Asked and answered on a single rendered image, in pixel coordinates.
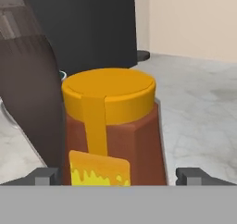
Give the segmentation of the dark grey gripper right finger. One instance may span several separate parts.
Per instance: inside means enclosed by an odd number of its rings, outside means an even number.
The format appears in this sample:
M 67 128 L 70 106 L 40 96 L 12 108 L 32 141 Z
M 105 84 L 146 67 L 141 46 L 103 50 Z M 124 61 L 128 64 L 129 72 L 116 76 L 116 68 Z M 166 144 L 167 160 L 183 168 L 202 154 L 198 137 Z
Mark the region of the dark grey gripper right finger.
M 229 185 L 231 182 L 209 176 L 200 168 L 177 168 L 176 184 L 184 186 L 197 185 Z

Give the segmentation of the dark brown syrup bottle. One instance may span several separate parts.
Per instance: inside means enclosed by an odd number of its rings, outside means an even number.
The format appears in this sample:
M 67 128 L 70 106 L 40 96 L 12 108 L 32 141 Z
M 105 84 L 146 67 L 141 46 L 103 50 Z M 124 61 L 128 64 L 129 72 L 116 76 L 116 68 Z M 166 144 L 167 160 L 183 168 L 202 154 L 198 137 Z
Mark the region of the dark brown syrup bottle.
M 0 98 L 51 168 L 64 165 L 65 109 L 53 49 L 29 4 L 20 10 L 25 34 L 0 40 Z

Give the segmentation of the black appliance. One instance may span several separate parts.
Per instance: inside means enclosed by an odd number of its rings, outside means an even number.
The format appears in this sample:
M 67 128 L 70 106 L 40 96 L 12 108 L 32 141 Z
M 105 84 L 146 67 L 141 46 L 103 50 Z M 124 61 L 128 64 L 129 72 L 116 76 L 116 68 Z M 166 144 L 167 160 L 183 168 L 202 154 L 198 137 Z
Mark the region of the black appliance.
M 72 75 L 95 68 L 131 68 L 150 58 L 137 48 L 135 0 L 24 0 Z

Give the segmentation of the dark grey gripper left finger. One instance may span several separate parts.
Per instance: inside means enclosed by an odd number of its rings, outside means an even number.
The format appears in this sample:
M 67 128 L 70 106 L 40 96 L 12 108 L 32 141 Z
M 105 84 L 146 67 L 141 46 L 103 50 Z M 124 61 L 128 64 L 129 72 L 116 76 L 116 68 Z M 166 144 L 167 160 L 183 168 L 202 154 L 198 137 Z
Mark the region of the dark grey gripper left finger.
M 36 168 L 27 176 L 5 182 L 9 186 L 50 186 L 60 184 L 60 172 L 58 168 Z

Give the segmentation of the honey bottle with orange lid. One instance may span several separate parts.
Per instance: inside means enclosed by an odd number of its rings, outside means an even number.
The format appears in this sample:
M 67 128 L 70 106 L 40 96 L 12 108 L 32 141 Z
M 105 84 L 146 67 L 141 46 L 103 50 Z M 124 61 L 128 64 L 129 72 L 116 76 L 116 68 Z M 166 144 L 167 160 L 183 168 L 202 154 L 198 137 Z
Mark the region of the honey bottle with orange lid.
M 62 83 L 67 185 L 167 183 L 156 80 L 139 70 L 100 68 Z

